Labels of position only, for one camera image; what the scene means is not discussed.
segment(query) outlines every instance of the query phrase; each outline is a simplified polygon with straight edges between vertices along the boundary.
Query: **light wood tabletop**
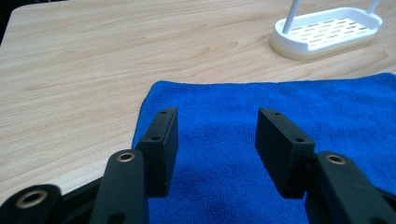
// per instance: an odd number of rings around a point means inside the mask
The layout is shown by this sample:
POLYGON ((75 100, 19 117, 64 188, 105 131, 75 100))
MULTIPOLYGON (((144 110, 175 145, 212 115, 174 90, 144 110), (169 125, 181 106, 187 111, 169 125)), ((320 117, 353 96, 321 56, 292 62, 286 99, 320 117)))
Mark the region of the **light wood tabletop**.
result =
MULTIPOLYGON (((304 0, 298 15, 371 0, 304 0)), ((278 82, 396 73, 396 2, 363 46, 293 61, 268 45, 291 0, 84 0, 16 9, 0 47, 0 203, 51 183, 63 193, 130 148, 158 80, 278 82)))

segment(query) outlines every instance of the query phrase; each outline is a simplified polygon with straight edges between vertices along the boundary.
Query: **blue towel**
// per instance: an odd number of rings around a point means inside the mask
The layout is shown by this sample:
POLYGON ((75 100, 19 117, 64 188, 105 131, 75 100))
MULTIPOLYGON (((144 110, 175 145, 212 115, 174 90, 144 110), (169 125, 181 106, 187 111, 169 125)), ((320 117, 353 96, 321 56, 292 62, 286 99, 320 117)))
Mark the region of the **blue towel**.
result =
POLYGON ((316 152, 346 155, 396 194, 396 76, 248 84, 155 83, 133 148, 161 109, 177 106, 179 150, 167 198, 149 199, 150 223, 307 223, 304 200, 285 200, 254 147, 259 107, 306 132, 316 152))

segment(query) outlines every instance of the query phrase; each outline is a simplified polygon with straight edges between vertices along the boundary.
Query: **white dish rack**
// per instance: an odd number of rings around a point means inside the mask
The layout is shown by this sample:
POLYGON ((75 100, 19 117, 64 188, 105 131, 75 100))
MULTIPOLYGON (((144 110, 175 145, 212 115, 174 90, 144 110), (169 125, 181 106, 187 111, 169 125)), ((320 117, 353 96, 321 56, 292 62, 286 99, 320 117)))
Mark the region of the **white dish rack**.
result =
POLYGON ((294 60, 309 60, 370 41, 382 24, 374 14, 380 0, 367 10, 339 7, 295 17, 301 0, 293 0, 289 15, 278 21, 270 46, 294 60))

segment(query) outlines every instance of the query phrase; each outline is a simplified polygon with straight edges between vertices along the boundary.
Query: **white rod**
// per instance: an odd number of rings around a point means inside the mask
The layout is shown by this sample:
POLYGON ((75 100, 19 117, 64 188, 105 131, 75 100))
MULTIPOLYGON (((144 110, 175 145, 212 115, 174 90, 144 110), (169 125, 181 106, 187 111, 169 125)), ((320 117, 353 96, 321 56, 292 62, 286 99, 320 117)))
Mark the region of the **white rod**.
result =
POLYGON ((291 24, 293 23, 294 17, 296 16, 296 12, 297 12, 298 6, 300 5, 300 2, 301 2, 301 0, 293 0, 293 3, 291 4, 288 18, 286 19, 285 26, 283 26, 282 33, 284 35, 286 35, 290 31, 291 24))
POLYGON ((373 3, 370 5, 369 9, 367 9, 367 14, 372 14, 376 8, 376 6, 378 6, 380 0, 374 0, 373 3))

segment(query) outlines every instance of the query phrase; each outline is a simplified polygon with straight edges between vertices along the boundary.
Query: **slotted grid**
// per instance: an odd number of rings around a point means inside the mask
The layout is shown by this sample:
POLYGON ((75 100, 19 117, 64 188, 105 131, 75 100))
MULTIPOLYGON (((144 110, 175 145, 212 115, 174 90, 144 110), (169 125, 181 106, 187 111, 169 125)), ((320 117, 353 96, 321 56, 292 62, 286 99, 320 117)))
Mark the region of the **slotted grid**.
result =
POLYGON ((290 31, 294 38, 308 43, 309 48, 329 46, 335 41, 367 32, 369 28, 347 18, 325 21, 294 28, 290 31))

